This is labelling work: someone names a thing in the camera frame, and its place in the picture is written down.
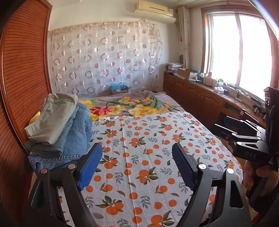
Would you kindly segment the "person's right hand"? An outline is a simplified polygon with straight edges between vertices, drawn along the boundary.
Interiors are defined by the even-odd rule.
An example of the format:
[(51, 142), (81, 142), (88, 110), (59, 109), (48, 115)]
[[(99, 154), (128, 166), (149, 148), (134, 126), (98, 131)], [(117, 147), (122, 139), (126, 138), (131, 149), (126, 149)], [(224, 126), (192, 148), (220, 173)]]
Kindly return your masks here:
[(270, 166), (262, 166), (254, 170), (252, 163), (246, 161), (244, 165), (244, 186), (250, 190), (254, 185), (253, 175), (256, 173), (259, 177), (267, 178), (267, 182), (262, 189), (260, 196), (264, 196), (272, 192), (278, 184), (278, 172), (274, 171)]

